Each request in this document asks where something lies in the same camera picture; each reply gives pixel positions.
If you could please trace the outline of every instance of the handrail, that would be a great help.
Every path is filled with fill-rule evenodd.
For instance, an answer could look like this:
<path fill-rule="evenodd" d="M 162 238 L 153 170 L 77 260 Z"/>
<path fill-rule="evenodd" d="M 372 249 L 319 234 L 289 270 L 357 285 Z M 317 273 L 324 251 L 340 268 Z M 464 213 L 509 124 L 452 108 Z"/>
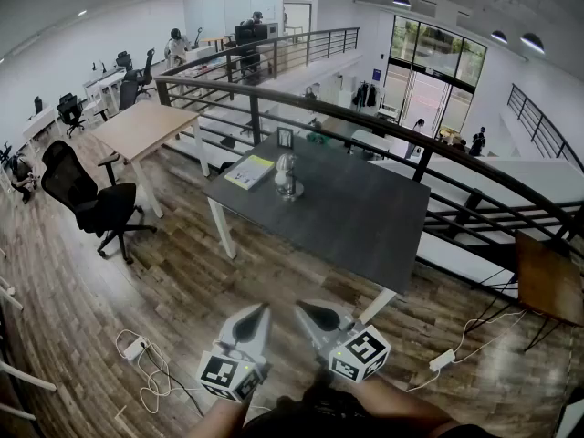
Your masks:
<path fill-rule="evenodd" d="M 519 94 L 521 95 L 521 97 L 523 97 L 523 99 L 520 99 L 519 100 L 519 101 L 523 100 L 522 106 L 519 109 L 519 112 L 516 111 L 516 109 L 517 109 L 517 105 L 515 104 L 516 100 L 513 97 L 516 92 L 519 92 Z M 529 106 L 527 106 L 527 103 L 528 102 L 529 102 L 529 104 L 531 104 L 533 107 L 535 107 L 537 109 L 537 112 L 533 112 L 533 110 Z M 521 123 L 523 124 L 523 126 L 525 127 L 525 129 L 530 134 L 533 133 L 533 135 L 531 136 L 531 142 L 534 142 L 535 139 L 538 139 L 541 142 L 541 144 L 544 147 L 544 149 L 546 150 L 546 153 L 547 153 L 547 156 L 548 157 L 552 157 L 552 154 L 549 154 L 548 147 L 544 144 L 543 140 L 545 140 L 547 142 L 547 144 L 551 147 L 552 152 L 554 152 L 556 154 L 556 158 L 558 158 L 560 155 L 563 155 L 566 158 L 566 160 L 568 162 L 570 162 L 570 159 L 568 158 L 568 156 L 566 155 L 566 153 L 563 151 L 564 148 L 567 148 L 568 151 L 570 152 L 570 154 L 572 155 L 572 157 L 574 158 L 574 161 L 576 162 L 576 164 L 580 168 L 580 170 L 582 172 L 584 172 L 584 164 L 579 159 L 578 155 L 574 152 L 574 150 L 569 145 L 569 143 L 566 141 L 566 139 L 564 138 L 564 135 L 561 134 L 561 132 L 558 130 L 558 128 L 556 128 L 556 126 L 550 121 L 550 119 L 546 116 L 546 114 L 544 114 L 542 112 L 542 110 L 535 104 L 535 102 L 533 100 L 531 100 L 526 95 L 526 93 L 523 92 L 515 83 L 513 83 L 513 87 L 511 88 L 511 94 L 509 94 L 509 100 L 507 101 L 507 105 L 511 108 L 511 110 L 513 112 L 515 112 L 517 114 L 517 120 L 521 121 Z M 529 121 L 531 120 L 531 121 L 534 121 L 535 122 L 535 120 L 531 116 L 528 116 L 526 114 L 526 107 L 532 113 L 537 114 L 538 120 L 537 120 L 537 125 L 536 125 L 536 127 L 534 129 L 528 128 L 527 125 L 523 122 L 523 120 L 525 120 L 525 122 L 527 124 L 529 124 L 530 127 L 531 127 L 531 124 L 529 123 Z M 558 142 L 553 137 L 553 135 L 551 135 L 551 133 L 549 133 L 547 125 L 549 127 L 551 127 L 551 129 L 553 130 L 554 134 L 556 134 L 556 136 L 561 140 L 561 144 L 558 144 Z M 551 139 L 558 146 L 558 151 L 557 152 L 554 150 L 554 145 L 550 142 L 550 140 L 548 139 L 548 137 L 542 133 L 542 131 L 543 131 L 542 129 L 547 132 L 547 134 L 551 137 Z M 543 153 L 543 151 L 539 148 L 539 145 L 537 143 L 535 143 L 535 144 L 536 144 L 537 148 L 539 149 L 539 152 L 542 155 L 542 157 L 546 157 L 546 155 Z"/>
<path fill-rule="evenodd" d="M 230 48 L 228 50 L 223 50 L 222 52 L 217 52 L 216 54 L 212 54 L 210 56 L 199 58 L 199 59 L 194 60 L 194 61 L 189 62 L 189 63 L 185 63 L 184 65 L 180 65 L 179 67 L 168 69 L 164 73 L 161 73 L 161 76 L 173 76 L 173 75 L 176 75 L 177 73 L 181 73 L 182 71 L 185 71 L 186 69 L 197 67 L 198 65 L 204 65 L 207 62 L 210 62 L 211 60 L 215 60 L 216 58 L 219 58 L 219 57 L 238 55 L 242 49 L 251 49 L 251 48 L 255 48 L 257 46 L 265 46 L 267 44 L 277 44 L 279 41 L 282 41 L 282 40 L 294 40 L 294 39 L 298 39 L 299 37 L 306 36 L 308 39 L 307 41 L 295 42 L 294 44 L 295 45 L 308 44 L 308 47 L 309 47 L 311 36 L 314 36 L 317 34 L 336 33 L 339 31 L 345 31 L 345 32 L 346 31 L 356 31 L 355 47 L 357 46 L 357 38 L 359 38 L 359 28 L 358 27 L 340 27 L 338 29 L 321 29 L 319 31 L 310 31 L 307 33 L 302 33 L 302 34 L 294 34 L 292 36 L 274 37 L 272 39 L 259 40 L 256 42 L 250 42 L 249 44 L 243 44 L 242 46 L 237 46 L 237 47 Z"/>
<path fill-rule="evenodd" d="M 162 103 L 164 103 L 163 100 L 165 98 L 168 98 L 168 91 L 166 88 L 167 83 L 168 84 L 178 83 L 185 86 L 193 86 L 204 89 L 216 89 L 231 94 L 240 94 L 244 96 L 249 96 L 250 99 L 271 100 L 274 102 L 287 104 L 293 107 L 299 107 L 301 109 L 319 112 L 325 115 L 335 117 L 337 119 L 345 120 L 351 123 L 356 123 L 373 130 L 382 130 L 395 138 L 405 140 L 407 142 L 415 144 L 416 146 L 421 146 L 424 148 L 424 154 L 421 157 L 420 164 L 416 168 L 414 180 L 419 181 L 423 173 L 426 172 L 426 167 L 428 161 L 430 160 L 430 156 L 432 155 L 432 153 L 435 152 L 440 156 L 450 159 L 451 161 L 456 162 L 467 169 L 470 169 L 471 171 L 480 173 L 481 175 L 492 180 L 495 183 L 499 183 L 500 185 L 513 191 L 517 195 L 525 198 L 529 202 L 539 206 L 540 209 L 547 211 L 550 216 L 558 219 L 558 221 L 563 225 L 567 226 L 570 231 L 574 231 L 575 233 L 584 236 L 584 229 L 582 229 L 568 213 L 566 213 L 561 208 L 556 206 L 545 196 L 524 185 L 518 179 L 504 172 L 501 172 L 498 169 L 484 162 L 477 160 L 473 156 L 470 156 L 450 146 L 442 144 L 441 142 L 429 138 L 425 135 L 422 135 L 421 133 L 403 128 L 396 123 L 388 122 L 386 120 L 375 119 L 369 115 L 365 115 L 350 109 L 342 108 L 334 104 L 329 104 L 327 102 L 306 99 L 292 94 L 274 91 L 271 89 L 263 89 L 257 87 L 252 88 L 249 86 L 224 83 L 221 81 L 205 81 L 201 79 L 188 79 L 170 76 L 159 76 L 155 77 L 154 79 L 159 89 L 159 94 L 161 95 Z M 428 171 L 428 173 L 434 176 L 437 174 L 437 172 L 435 171 Z M 567 245 L 570 247 L 570 250 L 579 254 L 579 251 L 577 249 L 575 249 L 573 246 L 569 244 Z"/>

